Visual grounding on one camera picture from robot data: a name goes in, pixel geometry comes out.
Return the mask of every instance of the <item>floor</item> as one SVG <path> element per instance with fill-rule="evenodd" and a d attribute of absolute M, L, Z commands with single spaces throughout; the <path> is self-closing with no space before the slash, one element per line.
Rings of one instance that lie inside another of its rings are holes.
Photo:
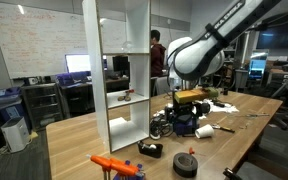
<path fill-rule="evenodd" d="M 268 125 L 255 153 L 287 168 L 288 130 Z M 50 177 L 45 131 L 39 131 L 38 137 L 23 151 L 0 154 L 0 180 L 48 180 Z"/>

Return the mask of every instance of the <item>white cup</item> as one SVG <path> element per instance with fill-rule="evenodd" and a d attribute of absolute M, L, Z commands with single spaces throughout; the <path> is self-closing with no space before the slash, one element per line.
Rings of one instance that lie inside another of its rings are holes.
<path fill-rule="evenodd" d="M 198 138 L 211 137 L 214 135 L 214 129 L 211 125 L 207 124 L 199 129 L 196 129 L 195 135 Z"/>

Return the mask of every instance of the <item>black tape roll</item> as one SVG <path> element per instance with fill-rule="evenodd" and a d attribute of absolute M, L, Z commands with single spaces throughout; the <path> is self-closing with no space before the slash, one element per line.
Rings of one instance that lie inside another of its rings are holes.
<path fill-rule="evenodd" d="M 178 153 L 173 159 L 174 171 L 186 178 L 194 177 L 197 174 L 197 160 L 187 153 Z"/>

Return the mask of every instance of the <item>person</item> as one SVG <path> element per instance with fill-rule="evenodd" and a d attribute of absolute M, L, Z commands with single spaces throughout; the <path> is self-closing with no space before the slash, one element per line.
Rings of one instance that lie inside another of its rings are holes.
<path fill-rule="evenodd" d="M 158 30 L 151 30 L 151 77 L 163 76 L 166 48 L 159 43 L 160 36 Z"/>

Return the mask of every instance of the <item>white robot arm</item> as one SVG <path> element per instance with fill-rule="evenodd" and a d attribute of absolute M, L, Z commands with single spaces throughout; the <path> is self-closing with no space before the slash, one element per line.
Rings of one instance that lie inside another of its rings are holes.
<path fill-rule="evenodd" d="M 230 8 L 197 38 L 181 38 L 170 43 L 170 78 L 195 81 L 222 67 L 221 50 L 241 35 L 281 0 L 235 0 Z"/>

